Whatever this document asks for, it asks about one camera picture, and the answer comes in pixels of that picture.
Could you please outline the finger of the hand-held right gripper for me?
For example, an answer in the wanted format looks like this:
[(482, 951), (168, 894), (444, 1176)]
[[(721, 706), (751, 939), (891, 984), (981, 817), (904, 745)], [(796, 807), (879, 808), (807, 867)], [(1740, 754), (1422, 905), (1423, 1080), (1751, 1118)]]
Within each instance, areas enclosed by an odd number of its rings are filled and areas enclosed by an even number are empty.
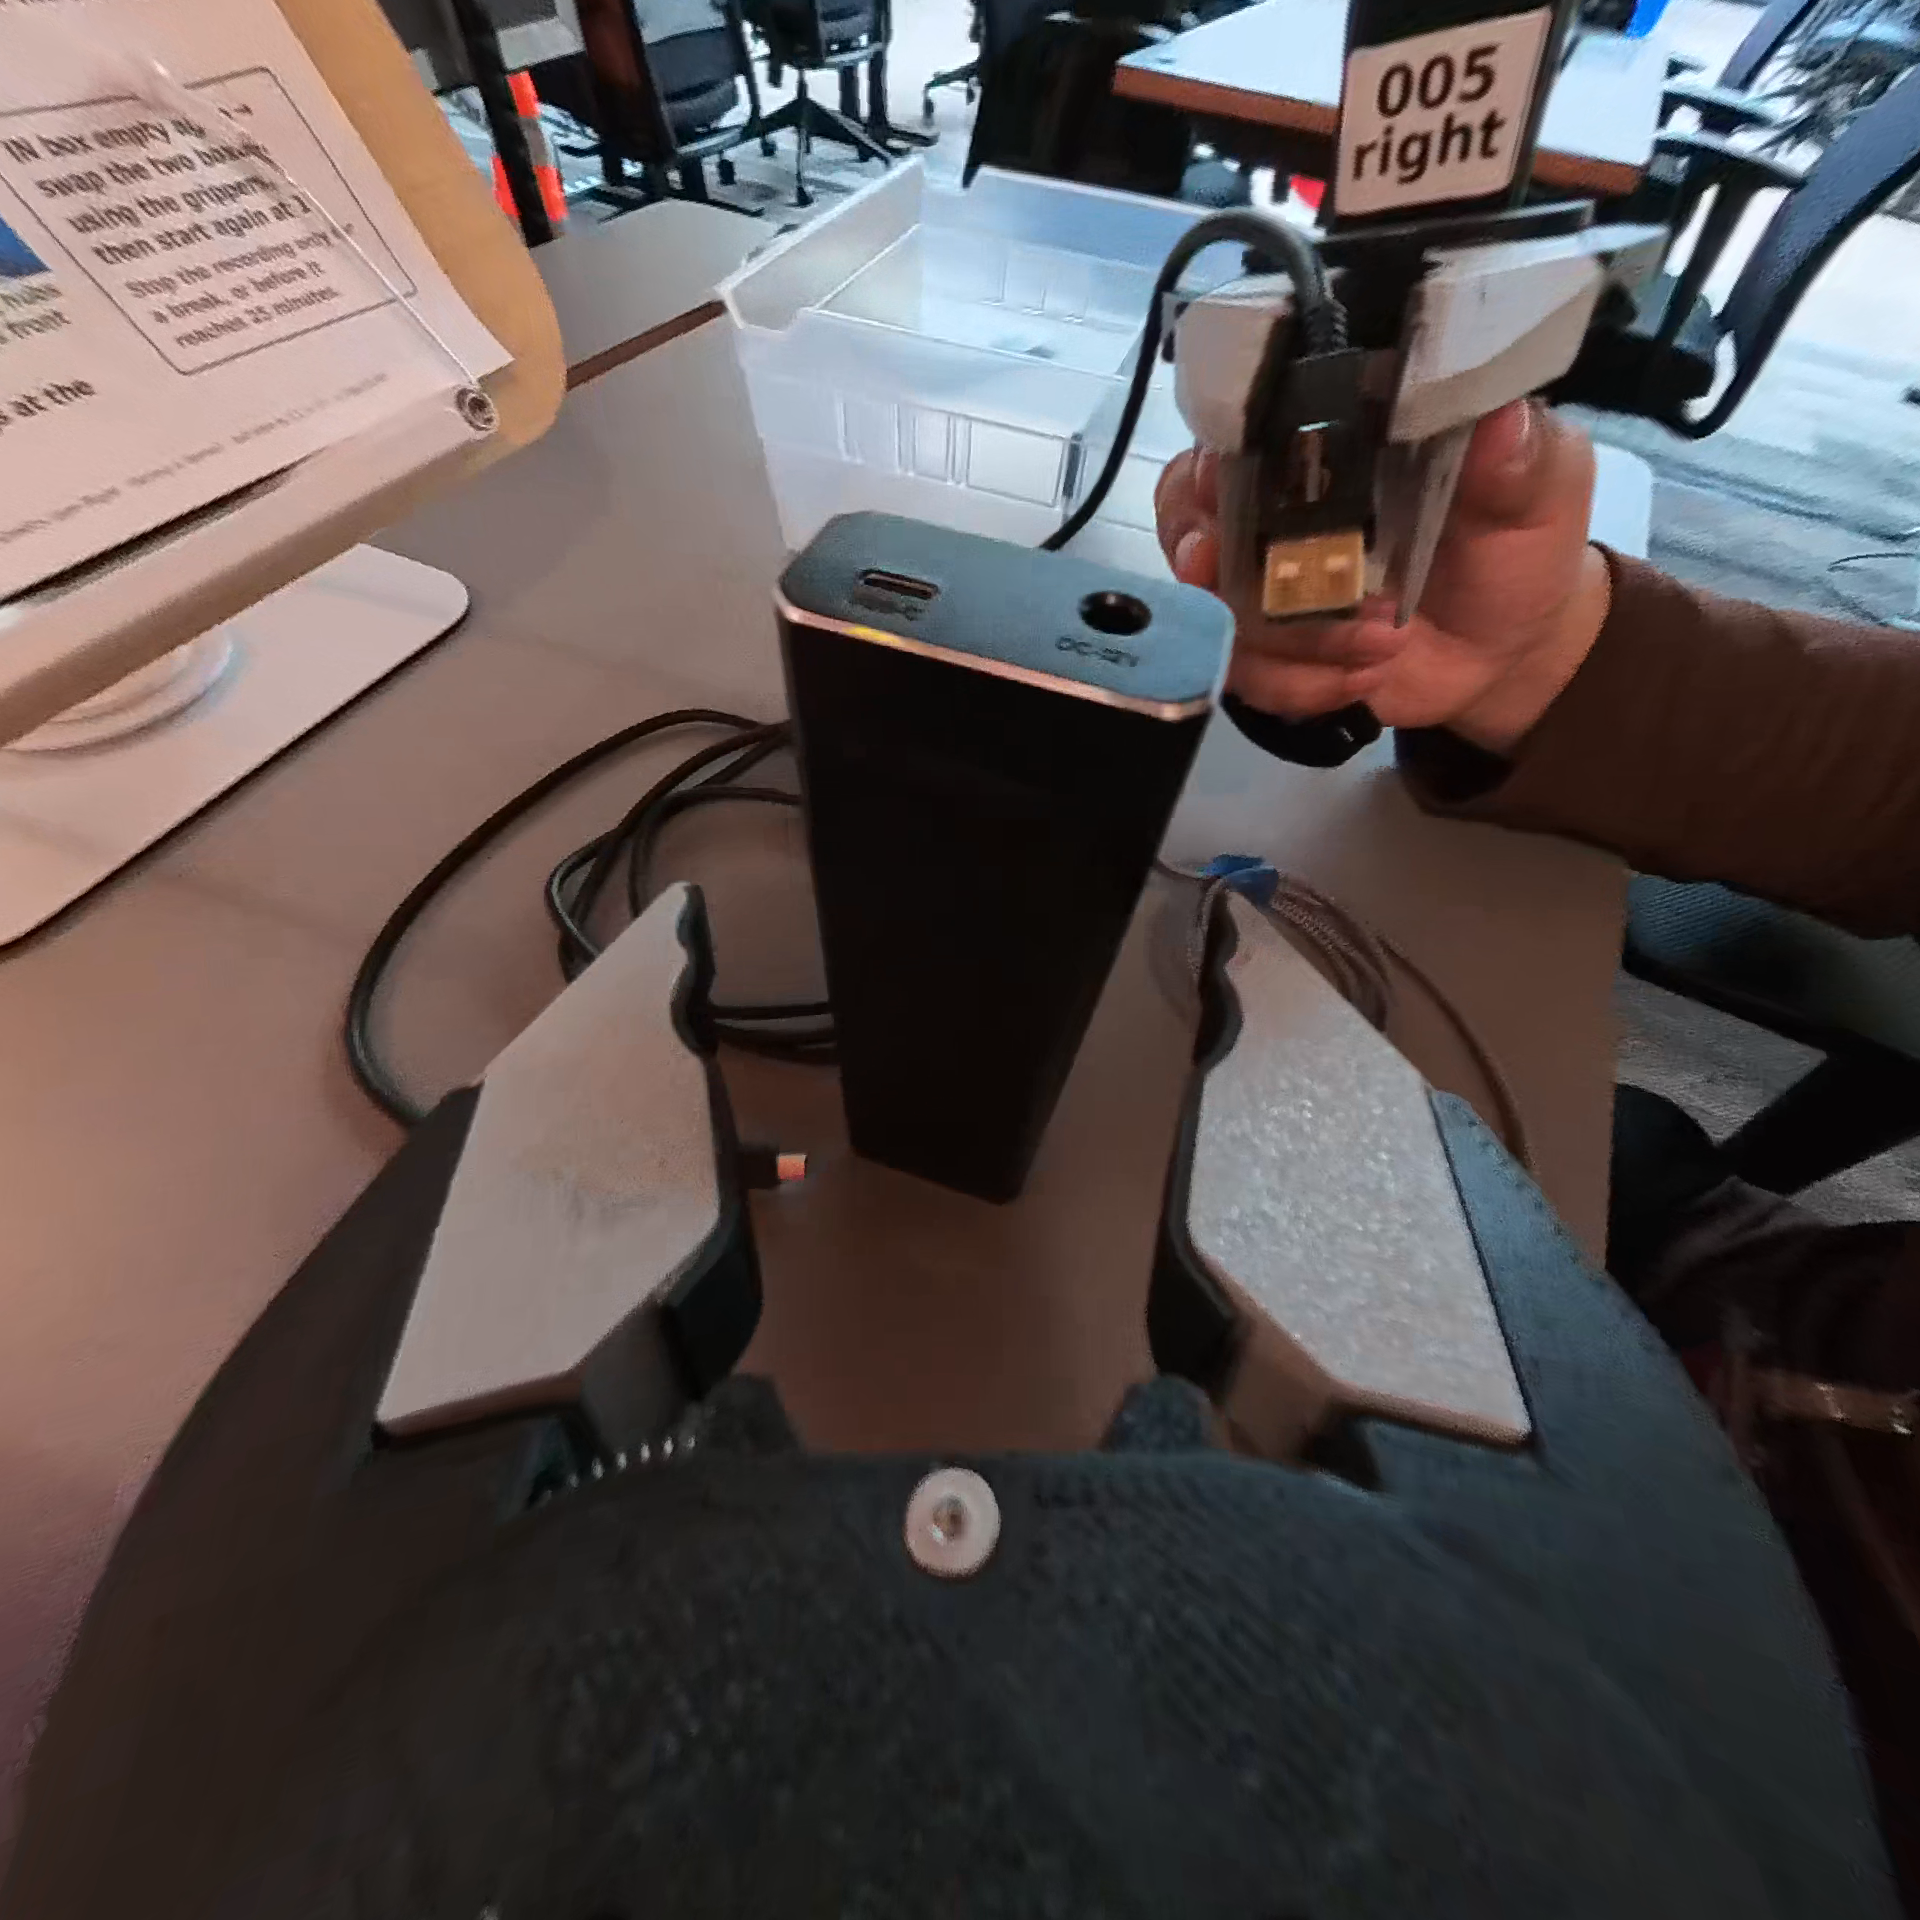
[(1433, 252), (1412, 286), (1385, 411), (1385, 595), (1420, 609), (1479, 420), (1572, 371), (1597, 307), (1633, 299), (1668, 228), (1582, 232)]
[(1300, 330), (1287, 282), (1226, 282), (1190, 301), (1171, 336), (1173, 398), (1215, 466), (1218, 589), (1264, 602), (1266, 551), (1284, 525), (1284, 390)]

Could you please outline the white stand base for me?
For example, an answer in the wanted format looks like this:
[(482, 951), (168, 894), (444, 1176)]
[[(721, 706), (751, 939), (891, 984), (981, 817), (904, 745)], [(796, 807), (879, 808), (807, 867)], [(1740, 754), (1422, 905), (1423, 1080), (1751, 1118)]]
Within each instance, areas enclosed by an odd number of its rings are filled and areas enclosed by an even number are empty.
[(157, 842), (451, 635), (453, 575), (362, 545), (1, 752), (1, 947)]

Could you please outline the wood-edged table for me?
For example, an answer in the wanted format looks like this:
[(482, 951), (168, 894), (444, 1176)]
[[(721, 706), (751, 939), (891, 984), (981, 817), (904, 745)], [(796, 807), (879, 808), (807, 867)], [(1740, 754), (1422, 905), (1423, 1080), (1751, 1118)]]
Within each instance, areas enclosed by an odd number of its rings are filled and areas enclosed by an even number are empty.
[[(1184, 116), (1239, 163), (1325, 181), (1346, 27), (1344, 2), (1256, 5), (1117, 60), (1113, 95)], [(1548, 95), (1535, 185), (1596, 201), (1632, 191), (1652, 160), (1665, 90), (1657, 42), (1582, 38)]]

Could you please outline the orange striped post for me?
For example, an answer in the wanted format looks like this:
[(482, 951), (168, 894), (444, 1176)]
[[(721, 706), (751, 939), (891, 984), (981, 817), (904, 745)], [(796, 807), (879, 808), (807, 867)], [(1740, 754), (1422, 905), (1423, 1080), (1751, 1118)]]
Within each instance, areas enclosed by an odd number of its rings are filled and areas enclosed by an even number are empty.
[(534, 79), (510, 70), (503, 79), (513, 132), (492, 132), (492, 199), (528, 247), (563, 234), (568, 205)]

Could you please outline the person's right hand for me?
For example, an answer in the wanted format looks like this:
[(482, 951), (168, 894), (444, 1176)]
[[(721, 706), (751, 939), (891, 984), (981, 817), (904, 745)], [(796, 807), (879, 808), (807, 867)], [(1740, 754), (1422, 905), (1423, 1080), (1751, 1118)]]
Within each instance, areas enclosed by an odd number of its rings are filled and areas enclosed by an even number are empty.
[(1612, 602), (1588, 540), (1589, 441), (1538, 398), (1483, 416), (1416, 611), (1385, 593), (1354, 613), (1241, 621), (1226, 690), (1304, 723), (1363, 706), (1383, 728), (1444, 731), (1505, 757), (1572, 685)]

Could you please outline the printed instruction sheet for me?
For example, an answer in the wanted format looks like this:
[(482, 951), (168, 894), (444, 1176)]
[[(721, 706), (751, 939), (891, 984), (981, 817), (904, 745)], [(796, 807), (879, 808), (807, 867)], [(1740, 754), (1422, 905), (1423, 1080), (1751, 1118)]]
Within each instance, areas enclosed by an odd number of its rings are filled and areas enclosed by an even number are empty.
[(278, 5), (3, 5), (1, 593), (498, 375)]

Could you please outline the person's office chair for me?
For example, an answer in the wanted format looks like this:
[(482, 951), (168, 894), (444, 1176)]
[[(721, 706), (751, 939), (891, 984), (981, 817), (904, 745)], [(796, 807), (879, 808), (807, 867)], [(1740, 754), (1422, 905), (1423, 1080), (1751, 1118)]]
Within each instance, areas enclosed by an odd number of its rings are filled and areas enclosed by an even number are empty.
[(1818, 1054), (1726, 1142), (1749, 1187), (1795, 1194), (1915, 1140), (1914, 936), (1863, 939), (1721, 884), (1632, 877), (1621, 967)]

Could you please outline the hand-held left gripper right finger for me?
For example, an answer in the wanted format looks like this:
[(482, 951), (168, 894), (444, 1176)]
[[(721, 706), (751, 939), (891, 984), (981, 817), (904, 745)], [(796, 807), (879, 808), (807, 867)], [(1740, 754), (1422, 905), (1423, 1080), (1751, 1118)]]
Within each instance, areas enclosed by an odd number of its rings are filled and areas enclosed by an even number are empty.
[(1229, 1440), (1349, 1420), (1495, 1451), (1532, 1420), (1427, 1082), (1261, 905), (1201, 890), (1147, 1345)]

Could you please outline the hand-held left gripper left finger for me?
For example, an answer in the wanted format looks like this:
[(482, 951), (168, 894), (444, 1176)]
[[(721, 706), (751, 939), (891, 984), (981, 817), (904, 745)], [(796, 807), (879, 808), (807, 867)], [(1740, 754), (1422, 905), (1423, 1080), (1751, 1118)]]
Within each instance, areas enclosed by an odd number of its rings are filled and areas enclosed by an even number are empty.
[(382, 1432), (666, 1432), (732, 1374), (762, 1286), (712, 973), (705, 900), (674, 882), (492, 1060)]

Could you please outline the clear plastic bin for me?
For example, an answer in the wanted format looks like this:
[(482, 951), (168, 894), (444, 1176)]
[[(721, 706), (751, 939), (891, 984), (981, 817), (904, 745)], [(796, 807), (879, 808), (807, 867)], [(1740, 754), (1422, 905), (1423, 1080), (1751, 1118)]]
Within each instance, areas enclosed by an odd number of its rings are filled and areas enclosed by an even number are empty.
[(1201, 212), (899, 164), (720, 285), (793, 553), (878, 512), (1038, 546), (1113, 443), (1166, 255)]

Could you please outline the person's right forearm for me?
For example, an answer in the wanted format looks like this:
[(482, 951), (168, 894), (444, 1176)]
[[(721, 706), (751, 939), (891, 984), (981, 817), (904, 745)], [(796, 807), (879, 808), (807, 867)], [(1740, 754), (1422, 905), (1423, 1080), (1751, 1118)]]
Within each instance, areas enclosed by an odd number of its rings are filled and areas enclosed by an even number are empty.
[(1430, 812), (1565, 839), (1871, 940), (1918, 934), (1918, 639), (1603, 551), (1596, 642), (1523, 741), (1400, 731)]

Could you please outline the black usb hub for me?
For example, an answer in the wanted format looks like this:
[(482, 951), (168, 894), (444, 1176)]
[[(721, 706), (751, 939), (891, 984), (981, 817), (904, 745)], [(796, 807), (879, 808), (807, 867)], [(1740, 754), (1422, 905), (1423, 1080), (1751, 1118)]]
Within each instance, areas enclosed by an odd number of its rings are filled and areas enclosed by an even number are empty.
[(1226, 682), (1201, 589), (879, 510), (773, 593), (856, 1154), (1016, 1200)]

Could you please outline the black office chair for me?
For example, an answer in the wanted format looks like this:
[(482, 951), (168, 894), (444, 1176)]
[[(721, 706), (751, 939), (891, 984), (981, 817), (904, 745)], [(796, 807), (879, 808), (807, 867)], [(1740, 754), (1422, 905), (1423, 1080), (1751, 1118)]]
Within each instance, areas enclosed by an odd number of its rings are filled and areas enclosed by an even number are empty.
[(939, 144), (936, 132), (895, 126), (887, 105), (893, 45), (889, 2), (743, 2), (743, 23), (765, 50), (769, 84), (792, 81), (792, 98), (759, 118), (759, 144), (793, 138), (793, 205), (812, 206), (807, 156), (816, 143), (842, 146), (881, 168)]
[(758, 217), (734, 155), (756, 143), (756, 65), (735, 2), (580, 2), (599, 181), (617, 212), (664, 201)]
[(1714, 82), (1669, 76), (1644, 183), (1613, 209), (1665, 231), (1607, 299), (1555, 406), (1704, 441), (1731, 420), (1835, 252), (1915, 196), (1915, 5), (1769, 5)]

